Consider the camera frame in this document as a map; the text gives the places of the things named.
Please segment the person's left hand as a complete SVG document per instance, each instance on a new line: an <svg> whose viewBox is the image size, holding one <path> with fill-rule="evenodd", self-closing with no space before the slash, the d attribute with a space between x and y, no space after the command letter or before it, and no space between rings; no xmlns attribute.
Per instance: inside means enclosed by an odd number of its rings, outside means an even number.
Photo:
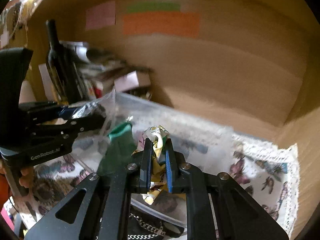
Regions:
<svg viewBox="0 0 320 240"><path fill-rule="evenodd" d="M5 169L5 163L4 161L1 159L0 162L0 171L1 174L6 175L7 171ZM32 184L33 184L33 177L34 177L34 168L33 167L25 167L23 169L21 169L21 178L19 179L19 184L25 188L31 188Z"/></svg>

